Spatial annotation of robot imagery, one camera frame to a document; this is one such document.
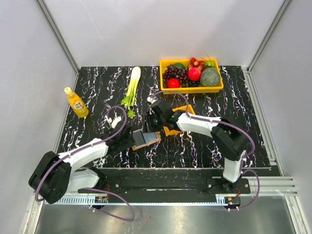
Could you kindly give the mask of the orange leather card holder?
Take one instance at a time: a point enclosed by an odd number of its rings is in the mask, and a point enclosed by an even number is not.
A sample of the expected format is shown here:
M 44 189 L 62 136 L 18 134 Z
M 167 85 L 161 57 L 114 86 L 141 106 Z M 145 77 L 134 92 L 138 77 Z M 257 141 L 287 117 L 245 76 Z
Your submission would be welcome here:
M 144 132 L 142 132 L 142 133 L 143 133 L 143 136 L 144 136 L 144 139 L 145 139 L 145 144 L 140 146 L 140 147 L 138 147 L 138 148 L 135 148 L 134 146 L 132 146 L 132 149 L 134 151 L 161 141 L 160 132 L 153 132 L 153 133 L 144 133 Z

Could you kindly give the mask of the small yellow plastic bin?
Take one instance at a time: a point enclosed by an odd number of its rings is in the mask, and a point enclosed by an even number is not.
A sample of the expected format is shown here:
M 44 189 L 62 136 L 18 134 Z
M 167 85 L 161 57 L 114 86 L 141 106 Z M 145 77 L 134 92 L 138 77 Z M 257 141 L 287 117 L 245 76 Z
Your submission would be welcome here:
M 165 132 L 165 136 L 176 136 L 178 135 L 180 132 L 184 131 L 184 127 L 182 126 L 183 124 L 185 124 L 186 122 L 188 122 L 186 120 L 187 115 L 185 114 L 185 111 L 188 111 L 189 114 L 195 115 L 194 109 L 192 107 L 192 105 L 185 105 L 185 106 L 181 106 L 181 107 L 177 107 L 173 109 L 173 112 L 175 113 L 174 116 L 176 116 L 176 113 L 180 113 L 181 115 L 178 118 L 174 118 L 174 120 L 176 120 L 176 123 L 174 125 L 173 129 L 169 129 L 168 127 L 164 126 L 164 132 Z

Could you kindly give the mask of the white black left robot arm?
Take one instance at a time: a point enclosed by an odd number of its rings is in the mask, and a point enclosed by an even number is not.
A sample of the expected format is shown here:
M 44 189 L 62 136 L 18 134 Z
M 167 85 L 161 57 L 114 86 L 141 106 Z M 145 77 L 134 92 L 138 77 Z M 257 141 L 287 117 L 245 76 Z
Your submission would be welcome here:
M 60 154 L 52 151 L 45 153 L 28 184 L 35 190 L 36 201 L 45 200 L 49 204 L 59 201 L 66 193 L 87 188 L 100 193 L 108 187 L 106 175 L 95 167 L 84 171 L 80 168 L 97 158 L 126 150 L 133 145 L 131 125 L 117 124 L 103 136 L 76 149 Z

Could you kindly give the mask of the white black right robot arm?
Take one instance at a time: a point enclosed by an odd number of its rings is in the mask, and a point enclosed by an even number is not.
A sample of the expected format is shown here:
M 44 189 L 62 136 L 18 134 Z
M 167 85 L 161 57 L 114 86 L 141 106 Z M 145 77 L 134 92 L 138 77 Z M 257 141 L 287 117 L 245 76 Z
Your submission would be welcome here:
M 243 158 L 248 155 L 248 146 L 252 146 L 253 152 L 255 144 L 244 130 L 234 125 L 233 119 L 198 116 L 187 109 L 174 111 L 168 103 L 150 97 L 147 102 L 149 108 L 144 116 L 143 131 L 158 132 L 165 127 L 170 131 L 195 132 L 212 138 L 224 157 L 223 190 L 233 193 L 238 189 Z

